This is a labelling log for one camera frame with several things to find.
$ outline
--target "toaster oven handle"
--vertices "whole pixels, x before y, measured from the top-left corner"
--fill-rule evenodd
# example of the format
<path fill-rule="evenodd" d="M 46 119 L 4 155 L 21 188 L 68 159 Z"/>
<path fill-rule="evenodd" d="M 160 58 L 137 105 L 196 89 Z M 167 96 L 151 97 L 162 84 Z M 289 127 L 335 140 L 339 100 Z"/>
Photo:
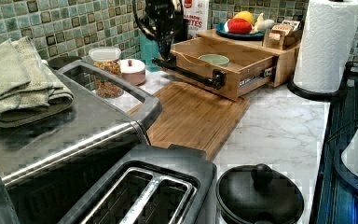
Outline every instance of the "toaster oven handle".
<path fill-rule="evenodd" d="M 120 77 L 112 76 L 111 73 L 94 65 L 77 60 L 72 63 L 68 63 L 66 66 L 58 70 L 58 72 L 67 76 L 78 75 L 80 73 L 92 74 L 96 77 L 107 79 L 111 83 L 120 87 L 123 91 L 126 91 L 143 103 L 143 105 L 131 116 L 137 122 L 141 123 L 146 129 L 150 128 L 161 113 L 162 106 L 157 97 L 135 85 L 132 85 L 130 82 Z"/>

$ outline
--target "tile backsplash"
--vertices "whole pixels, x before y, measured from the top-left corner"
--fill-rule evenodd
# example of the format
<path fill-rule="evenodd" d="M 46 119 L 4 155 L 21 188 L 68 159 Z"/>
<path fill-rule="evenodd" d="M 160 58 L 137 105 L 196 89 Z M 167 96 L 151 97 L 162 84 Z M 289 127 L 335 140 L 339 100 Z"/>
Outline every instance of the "tile backsplash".
<path fill-rule="evenodd" d="M 249 10 L 280 22 L 305 16 L 309 0 L 211 0 L 213 23 Z M 123 58 L 140 58 L 132 0 L 0 0 L 0 43 L 28 35 L 43 59 L 83 57 L 98 46 L 117 46 Z M 358 63 L 358 30 L 350 60 Z"/>
<path fill-rule="evenodd" d="M 139 58 L 132 0 L 0 0 L 0 43 L 28 35 L 42 59 L 116 46 Z"/>

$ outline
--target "white marble countertop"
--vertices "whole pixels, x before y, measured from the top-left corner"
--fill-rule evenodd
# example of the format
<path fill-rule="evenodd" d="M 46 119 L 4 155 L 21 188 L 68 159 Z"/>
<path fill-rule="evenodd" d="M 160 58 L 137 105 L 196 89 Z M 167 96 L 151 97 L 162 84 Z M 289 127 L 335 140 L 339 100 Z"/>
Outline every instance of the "white marble countertop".
<path fill-rule="evenodd" d="M 146 72 L 140 88 L 153 94 L 173 79 L 162 71 Z M 217 178 L 235 166 L 265 163 L 297 184 L 305 201 L 297 223 L 309 223 L 329 103 L 298 97 L 286 85 L 262 87 L 247 96 L 248 110 L 213 160 Z M 139 104 L 127 93 L 108 101 L 123 111 Z"/>

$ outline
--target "folded towel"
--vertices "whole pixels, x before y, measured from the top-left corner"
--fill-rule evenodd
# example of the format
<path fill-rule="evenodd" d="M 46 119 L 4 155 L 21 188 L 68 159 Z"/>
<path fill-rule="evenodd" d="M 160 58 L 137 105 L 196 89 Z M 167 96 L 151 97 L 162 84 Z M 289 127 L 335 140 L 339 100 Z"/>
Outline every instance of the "folded towel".
<path fill-rule="evenodd" d="M 46 118 L 68 108 L 73 99 L 29 37 L 0 44 L 0 127 Z"/>

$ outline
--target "cutting board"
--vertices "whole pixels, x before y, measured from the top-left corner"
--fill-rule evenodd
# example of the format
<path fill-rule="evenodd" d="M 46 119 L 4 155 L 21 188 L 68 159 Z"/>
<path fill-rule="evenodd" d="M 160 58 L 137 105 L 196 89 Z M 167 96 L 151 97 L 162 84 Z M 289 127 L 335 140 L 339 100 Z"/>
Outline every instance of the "cutting board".
<path fill-rule="evenodd" d="M 246 96 L 233 102 L 185 82 L 171 82 L 155 95 L 162 103 L 162 113 L 147 131 L 151 144 L 201 149 L 209 161 L 249 107 Z"/>

